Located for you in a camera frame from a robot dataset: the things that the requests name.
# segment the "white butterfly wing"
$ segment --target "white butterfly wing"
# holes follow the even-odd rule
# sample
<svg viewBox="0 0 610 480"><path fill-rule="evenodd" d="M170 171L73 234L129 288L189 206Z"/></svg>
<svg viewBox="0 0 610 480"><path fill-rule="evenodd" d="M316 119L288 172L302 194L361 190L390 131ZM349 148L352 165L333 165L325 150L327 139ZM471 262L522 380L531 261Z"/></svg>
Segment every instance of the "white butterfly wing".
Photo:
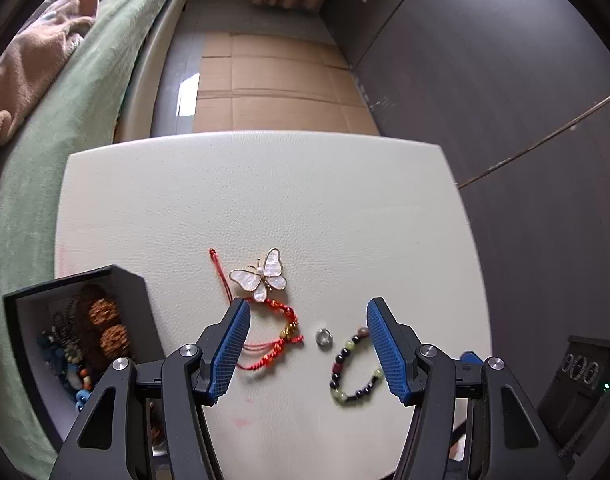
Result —
<svg viewBox="0 0 610 480"><path fill-rule="evenodd" d="M254 301L257 301L258 303L262 303L267 299L267 287L264 286L263 282L260 282L252 295L254 297Z"/></svg>
<svg viewBox="0 0 610 480"><path fill-rule="evenodd" d="M267 276L265 280L271 288L276 290L283 290L287 286L287 280L282 276Z"/></svg>
<svg viewBox="0 0 610 480"><path fill-rule="evenodd" d="M282 274L282 263L280 262L280 251L278 249L274 248L269 251L269 254L267 254L267 257L265 258L263 269L266 278L280 276Z"/></svg>
<svg viewBox="0 0 610 480"><path fill-rule="evenodd" d="M247 292L256 290L258 288L258 284L261 283L262 280L259 274L243 269L232 270L229 273L229 277L243 287L243 289L245 289Z"/></svg>

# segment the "green blanket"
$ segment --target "green blanket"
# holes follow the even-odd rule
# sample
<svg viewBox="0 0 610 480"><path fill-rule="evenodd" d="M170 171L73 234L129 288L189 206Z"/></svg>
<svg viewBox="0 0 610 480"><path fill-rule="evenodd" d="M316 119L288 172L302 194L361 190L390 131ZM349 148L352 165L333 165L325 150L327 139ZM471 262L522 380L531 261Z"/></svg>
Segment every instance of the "green blanket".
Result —
<svg viewBox="0 0 610 480"><path fill-rule="evenodd" d="M22 386L2 295L54 278L67 157L112 142L138 51L165 2L101 0L85 41L9 146L0 176L0 445L37 480L48 478L56 452Z"/></svg>

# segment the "pink blanket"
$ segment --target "pink blanket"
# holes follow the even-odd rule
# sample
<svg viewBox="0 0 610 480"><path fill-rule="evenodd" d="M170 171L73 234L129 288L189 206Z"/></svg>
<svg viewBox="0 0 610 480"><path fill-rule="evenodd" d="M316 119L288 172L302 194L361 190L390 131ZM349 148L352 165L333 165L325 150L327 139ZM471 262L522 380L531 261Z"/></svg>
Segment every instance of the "pink blanket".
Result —
<svg viewBox="0 0 610 480"><path fill-rule="evenodd" d="M58 0L0 57L0 146L35 108L96 20L98 0Z"/></svg>

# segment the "white leather stool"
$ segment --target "white leather stool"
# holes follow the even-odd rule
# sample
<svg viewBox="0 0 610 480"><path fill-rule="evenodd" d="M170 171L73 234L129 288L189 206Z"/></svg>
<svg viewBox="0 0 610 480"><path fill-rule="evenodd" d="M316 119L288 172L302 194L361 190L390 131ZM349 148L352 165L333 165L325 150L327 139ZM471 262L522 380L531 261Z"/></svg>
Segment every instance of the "white leather stool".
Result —
<svg viewBox="0 0 610 480"><path fill-rule="evenodd" d="M490 354L476 249L438 146L224 132L69 157L56 275L117 264L143 276L168 354L195 342L227 307L210 247L226 272L278 247L288 285L274 298L295 309L305 336L270 368L237 370L227 394L205 409L227 480L375 480L396 468L412 409L384 382L368 401L344 407L328 386L335 354L365 325L375 296L421 341L452 357ZM253 306L247 340L276 338L283 325L264 305ZM334 336L331 352L314 341L322 327ZM344 370L348 392L378 366L373 348L365 350ZM241 359L261 355L243 351Z"/></svg>

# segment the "red string bracelet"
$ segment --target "red string bracelet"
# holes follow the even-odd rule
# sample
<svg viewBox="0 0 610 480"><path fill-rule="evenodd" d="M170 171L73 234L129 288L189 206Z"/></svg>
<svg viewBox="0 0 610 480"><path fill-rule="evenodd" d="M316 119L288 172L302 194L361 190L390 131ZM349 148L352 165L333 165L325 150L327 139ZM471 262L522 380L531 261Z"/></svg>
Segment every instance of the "red string bracelet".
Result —
<svg viewBox="0 0 610 480"><path fill-rule="evenodd" d="M218 271L218 275L220 276L220 281L225 289L227 299L229 300L229 303L231 303L234 300L234 297L231 293L231 289L229 288L229 283L227 283L222 266L220 265L218 255L216 254L216 249L210 249L210 258ZM253 301L253 298L251 297L245 299L247 301ZM259 370L263 366L271 364L271 362L282 353L287 343L299 343L303 341L304 338L302 335L294 335L298 330L298 317L296 316L293 308L281 303L280 301L270 300L269 298L264 300L263 303L267 304L272 310L280 311L287 318L287 323L285 324L285 328L280 332L280 334L278 334L278 339L265 343L245 343L243 345L243 348L250 352L263 351L271 348L271 350L262 356L261 359L251 365L246 366L237 363L236 366L238 366L238 368L242 368L243 370Z"/></svg>

